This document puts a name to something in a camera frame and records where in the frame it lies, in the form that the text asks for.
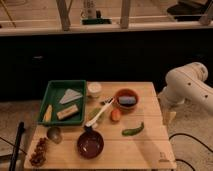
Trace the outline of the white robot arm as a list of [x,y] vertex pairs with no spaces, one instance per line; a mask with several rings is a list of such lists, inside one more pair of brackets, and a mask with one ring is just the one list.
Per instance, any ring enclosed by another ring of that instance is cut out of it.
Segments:
[[163,124],[168,126],[176,116],[173,108],[190,100],[213,115],[213,87],[205,84],[208,77],[206,66],[192,62],[170,70],[166,76],[166,86],[158,94]]

